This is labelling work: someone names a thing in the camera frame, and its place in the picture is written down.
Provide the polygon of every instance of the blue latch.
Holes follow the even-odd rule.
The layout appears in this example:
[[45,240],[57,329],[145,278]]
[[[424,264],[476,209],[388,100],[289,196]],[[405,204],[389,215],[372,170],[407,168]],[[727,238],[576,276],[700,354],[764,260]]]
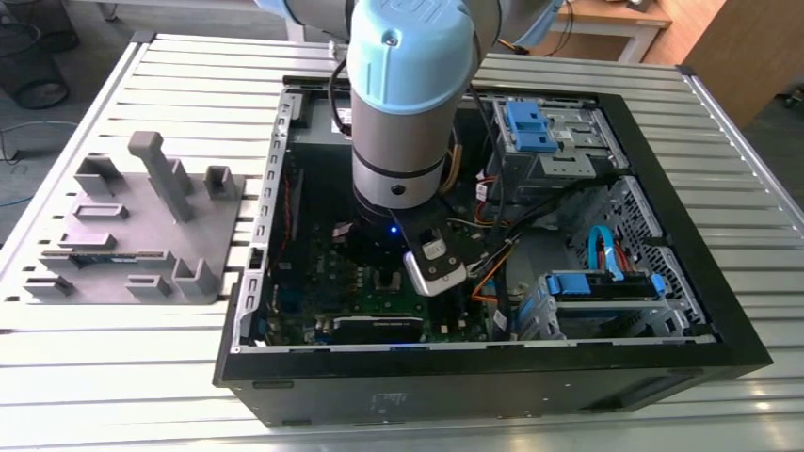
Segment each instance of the blue latch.
[[653,283],[656,293],[660,297],[664,297],[664,295],[667,295],[667,285],[664,284],[663,275],[660,275],[659,273],[653,273],[651,275],[651,282]]
[[548,276],[548,289],[551,295],[591,295],[592,287],[587,281],[587,275],[560,274]]
[[508,102],[507,110],[516,151],[555,153],[557,143],[548,132],[551,121],[541,114],[536,102]]

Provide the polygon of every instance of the black computer chassis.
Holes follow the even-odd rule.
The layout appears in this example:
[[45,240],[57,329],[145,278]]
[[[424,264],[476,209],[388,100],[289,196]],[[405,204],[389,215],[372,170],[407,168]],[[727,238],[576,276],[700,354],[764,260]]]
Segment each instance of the black computer chassis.
[[[300,89],[321,87],[323,81],[308,80]],[[344,83],[337,87],[341,100],[347,92]],[[232,297],[213,384],[232,390],[268,426],[632,411],[705,381],[733,379],[772,363],[623,99],[589,92],[528,93],[597,100],[719,341],[235,354]]]

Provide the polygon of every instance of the green circuit board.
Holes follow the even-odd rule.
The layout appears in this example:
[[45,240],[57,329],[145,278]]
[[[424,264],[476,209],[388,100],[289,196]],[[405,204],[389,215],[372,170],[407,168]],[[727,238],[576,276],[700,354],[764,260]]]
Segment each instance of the green circuit board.
[[[476,310],[445,318],[441,299],[416,293],[403,267],[380,271],[361,266],[339,251],[329,232],[317,228],[301,256],[301,286],[279,285],[271,295],[275,344],[321,344],[336,318],[371,316],[419,318],[423,320],[421,342],[457,342],[477,338],[487,332],[485,315]],[[439,309],[431,318],[431,310]]]

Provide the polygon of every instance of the aluminum table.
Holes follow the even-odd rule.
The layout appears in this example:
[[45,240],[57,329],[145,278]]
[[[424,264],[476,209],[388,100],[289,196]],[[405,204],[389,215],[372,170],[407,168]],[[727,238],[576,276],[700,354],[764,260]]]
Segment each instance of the aluminum table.
[[[193,172],[251,177],[248,241],[284,75],[327,76],[325,45],[157,35],[123,54],[0,250],[0,449],[788,451],[804,444],[804,216],[704,86],[675,68],[492,56],[476,83],[624,97],[775,364],[637,412],[389,426],[265,428],[212,384],[227,303],[43,306],[20,285],[57,241],[87,154],[143,170],[125,144],[165,136]],[[245,266],[232,246],[228,266]],[[235,273],[225,277],[223,295]]]

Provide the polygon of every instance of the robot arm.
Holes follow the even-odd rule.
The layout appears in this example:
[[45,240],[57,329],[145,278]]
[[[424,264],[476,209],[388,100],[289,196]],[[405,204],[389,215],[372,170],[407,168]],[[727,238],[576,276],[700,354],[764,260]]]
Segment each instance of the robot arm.
[[507,36],[541,40],[563,0],[256,0],[349,37],[352,175],[364,209],[399,225],[421,295],[467,279],[433,195],[459,103],[487,53]]

